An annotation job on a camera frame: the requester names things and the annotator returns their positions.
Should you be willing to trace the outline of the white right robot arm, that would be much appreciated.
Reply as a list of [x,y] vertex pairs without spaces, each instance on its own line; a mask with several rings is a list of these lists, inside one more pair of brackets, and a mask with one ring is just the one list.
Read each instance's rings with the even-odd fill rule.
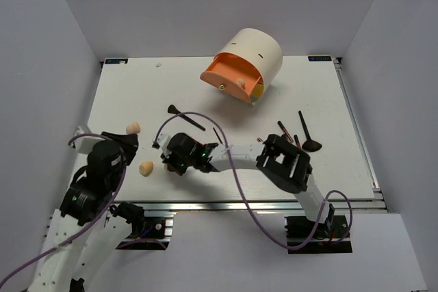
[[185,133],[161,133],[153,148],[161,150],[162,162],[180,176],[188,168],[204,173],[258,170],[277,188],[296,197],[313,234],[323,237],[334,227],[334,209],[315,183],[310,156],[278,135],[270,134],[262,144],[226,146],[202,144]]

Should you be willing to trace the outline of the yellow teardrop makeup sponge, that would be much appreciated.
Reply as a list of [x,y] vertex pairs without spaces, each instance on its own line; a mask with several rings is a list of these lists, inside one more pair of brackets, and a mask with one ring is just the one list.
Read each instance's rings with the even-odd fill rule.
[[139,169],[139,173],[142,176],[147,177],[152,173],[153,168],[154,168],[154,164],[152,161],[145,161],[139,165],[138,169]]

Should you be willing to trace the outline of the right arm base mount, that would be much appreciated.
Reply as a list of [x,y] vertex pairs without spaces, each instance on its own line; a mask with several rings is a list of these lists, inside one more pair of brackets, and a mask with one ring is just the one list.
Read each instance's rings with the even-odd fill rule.
[[[285,218],[287,245],[295,247],[300,245],[309,235],[313,223],[305,216],[288,216]],[[326,230],[324,225],[319,225],[312,240],[303,248],[295,251],[288,250],[288,254],[350,254],[352,244],[348,232],[348,220],[345,215],[336,215],[333,225]]]

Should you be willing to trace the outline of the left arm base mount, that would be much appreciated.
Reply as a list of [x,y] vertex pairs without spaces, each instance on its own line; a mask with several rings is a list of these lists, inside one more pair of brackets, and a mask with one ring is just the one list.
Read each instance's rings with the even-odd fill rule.
[[106,226],[116,228],[110,220],[119,218],[129,227],[129,235],[116,245],[117,250],[165,250],[166,217],[148,216],[143,207],[130,202],[109,206]]

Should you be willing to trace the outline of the pink gourd makeup sponge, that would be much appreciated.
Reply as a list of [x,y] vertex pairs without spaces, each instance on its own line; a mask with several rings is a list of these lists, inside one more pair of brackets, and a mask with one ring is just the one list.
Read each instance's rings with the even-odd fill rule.
[[141,131],[140,124],[138,122],[132,122],[126,127],[127,134],[138,134]]

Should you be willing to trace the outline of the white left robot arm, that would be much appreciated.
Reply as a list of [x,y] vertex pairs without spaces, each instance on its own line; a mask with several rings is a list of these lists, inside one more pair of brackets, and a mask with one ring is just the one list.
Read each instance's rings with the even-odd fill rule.
[[110,253],[145,227],[139,206],[114,204],[138,150],[138,136],[83,133],[70,143],[86,156],[86,164],[72,176],[59,208],[53,246],[29,291],[85,291]]

